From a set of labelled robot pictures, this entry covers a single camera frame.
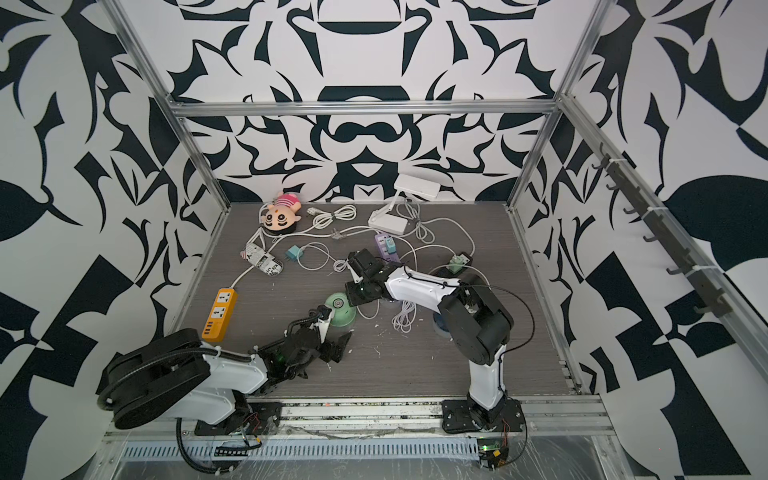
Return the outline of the purple power strip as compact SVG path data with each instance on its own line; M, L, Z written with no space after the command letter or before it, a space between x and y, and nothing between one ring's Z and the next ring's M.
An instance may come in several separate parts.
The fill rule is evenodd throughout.
M395 239L391 235L379 233L375 235L374 240L382 259L388 262L400 262Z

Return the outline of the green meat grinder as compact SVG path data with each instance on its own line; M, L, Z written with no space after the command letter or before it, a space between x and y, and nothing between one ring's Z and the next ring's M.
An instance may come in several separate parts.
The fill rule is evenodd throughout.
M351 325L357 315L357 309L351 305L348 296L343 292L330 295L325 305L332 310L333 316L330 325L335 328L344 328Z

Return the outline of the yellow power strip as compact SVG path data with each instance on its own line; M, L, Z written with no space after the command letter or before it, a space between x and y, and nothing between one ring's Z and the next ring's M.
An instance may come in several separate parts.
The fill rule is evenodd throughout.
M221 342L227 332L238 294L234 288L223 288L217 292L211 311L202 329L202 340L208 343Z

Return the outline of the black power strip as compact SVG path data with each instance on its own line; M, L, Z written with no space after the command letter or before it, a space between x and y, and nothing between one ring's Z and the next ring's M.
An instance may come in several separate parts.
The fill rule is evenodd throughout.
M461 252L453 255L447 264L436 267L432 275L440 278L458 278L472 263L473 257L466 252Z

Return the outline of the blue meat grinder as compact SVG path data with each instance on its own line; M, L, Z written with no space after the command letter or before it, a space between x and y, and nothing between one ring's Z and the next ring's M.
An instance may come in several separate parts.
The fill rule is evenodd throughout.
M451 334L447 329L442 316L436 312L433 313L433 327L437 335L447 339L451 338Z

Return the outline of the green charger plug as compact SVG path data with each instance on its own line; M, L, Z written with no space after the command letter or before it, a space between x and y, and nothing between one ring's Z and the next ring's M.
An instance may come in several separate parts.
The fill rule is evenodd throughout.
M461 271L465 266L470 265L472 262L472 258L465 255L465 254L457 254L454 255L448 264L448 269L456 273L458 271Z

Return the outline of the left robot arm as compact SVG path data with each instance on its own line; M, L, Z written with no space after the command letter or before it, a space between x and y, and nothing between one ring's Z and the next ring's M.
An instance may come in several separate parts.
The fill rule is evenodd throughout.
M115 357L104 368L97 405L119 430L160 418L194 420L202 435L226 435L247 424L251 396L306 378L315 360L340 362L352 335L328 334L334 312L320 305L290 322L282 338L249 353L204 341L194 328Z

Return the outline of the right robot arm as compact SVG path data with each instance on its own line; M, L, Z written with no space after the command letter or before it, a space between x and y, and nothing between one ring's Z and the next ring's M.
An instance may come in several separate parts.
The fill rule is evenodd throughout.
M508 345L514 319L495 295L505 288L477 276L444 278L374 256L366 249L347 257L353 280L345 293L353 306L376 300L411 302L440 316L460 353L468 360L470 386L464 400L441 402L441 428L447 434L523 432L526 420L521 403L511 398L504 383L505 356L530 343L533 324L521 344Z

